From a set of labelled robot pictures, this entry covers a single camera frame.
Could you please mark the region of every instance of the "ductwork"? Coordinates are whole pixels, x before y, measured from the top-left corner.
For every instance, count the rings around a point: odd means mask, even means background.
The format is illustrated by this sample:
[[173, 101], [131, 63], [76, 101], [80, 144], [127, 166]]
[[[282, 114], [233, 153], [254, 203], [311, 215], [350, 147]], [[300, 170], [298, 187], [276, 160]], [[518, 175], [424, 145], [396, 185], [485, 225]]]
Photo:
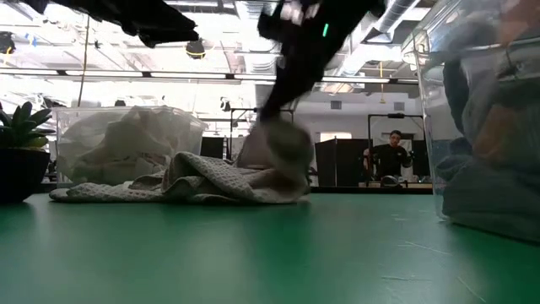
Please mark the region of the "ductwork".
[[242, 37], [242, 51], [259, 53], [244, 57], [246, 73], [273, 72], [276, 56], [269, 52], [276, 47], [276, 43], [259, 36], [257, 23], [261, 11], [263, 9], [273, 11], [276, 4], [258, 1], [236, 1], [235, 6], [242, 23], [242, 34], [245, 35]]
[[358, 73], [358, 71], [370, 60], [377, 61], [400, 61], [401, 54], [398, 56], [396, 48], [393, 46], [370, 46], [363, 44], [364, 41], [376, 39], [376, 42], [392, 43], [393, 31], [402, 22], [405, 13], [414, 8], [420, 0], [389, 0], [386, 6], [386, 11], [382, 16], [371, 26], [366, 26], [359, 34], [362, 41], [343, 61], [340, 68], [336, 70], [334, 75], [350, 77]]

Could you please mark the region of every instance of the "green plant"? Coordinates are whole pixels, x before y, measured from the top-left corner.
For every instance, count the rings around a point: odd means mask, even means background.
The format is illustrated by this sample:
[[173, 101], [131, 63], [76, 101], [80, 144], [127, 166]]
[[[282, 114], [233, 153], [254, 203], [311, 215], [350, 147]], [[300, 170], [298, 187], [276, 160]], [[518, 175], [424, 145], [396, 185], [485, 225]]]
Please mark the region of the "green plant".
[[31, 113], [30, 102], [17, 106], [11, 117], [0, 110], [0, 149], [39, 149], [48, 143], [46, 135], [55, 131], [38, 127], [51, 118], [51, 109]]

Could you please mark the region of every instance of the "green tabletop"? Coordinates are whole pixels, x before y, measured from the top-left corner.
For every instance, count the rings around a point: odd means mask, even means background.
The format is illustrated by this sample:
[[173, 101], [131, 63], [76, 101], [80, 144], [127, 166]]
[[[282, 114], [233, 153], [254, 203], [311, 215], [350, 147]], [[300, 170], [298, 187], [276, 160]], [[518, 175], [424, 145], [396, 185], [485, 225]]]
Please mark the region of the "green tabletop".
[[539, 303], [540, 247], [440, 222], [430, 196], [0, 208], [6, 304]]

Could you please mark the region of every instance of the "black t-shirt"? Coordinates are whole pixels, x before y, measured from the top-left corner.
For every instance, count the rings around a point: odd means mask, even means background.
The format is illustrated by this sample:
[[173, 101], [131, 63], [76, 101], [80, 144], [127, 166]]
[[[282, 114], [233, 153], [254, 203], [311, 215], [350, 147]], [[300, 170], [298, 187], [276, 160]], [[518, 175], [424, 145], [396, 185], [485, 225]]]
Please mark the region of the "black t-shirt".
[[373, 147], [373, 156], [377, 165], [377, 176], [401, 176], [402, 166], [408, 163], [407, 151], [397, 146], [393, 148], [389, 144]]

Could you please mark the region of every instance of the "plastic container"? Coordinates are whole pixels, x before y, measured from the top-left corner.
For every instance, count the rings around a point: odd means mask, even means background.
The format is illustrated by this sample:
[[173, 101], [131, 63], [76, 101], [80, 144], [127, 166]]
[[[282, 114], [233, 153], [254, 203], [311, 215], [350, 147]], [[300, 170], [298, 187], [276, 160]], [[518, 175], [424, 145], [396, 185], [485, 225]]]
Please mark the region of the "plastic container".
[[57, 108], [60, 187], [117, 185], [164, 170], [176, 153], [199, 155], [207, 125], [167, 106]]
[[402, 54], [418, 68], [438, 215], [540, 241], [537, 0], [439, 1]]

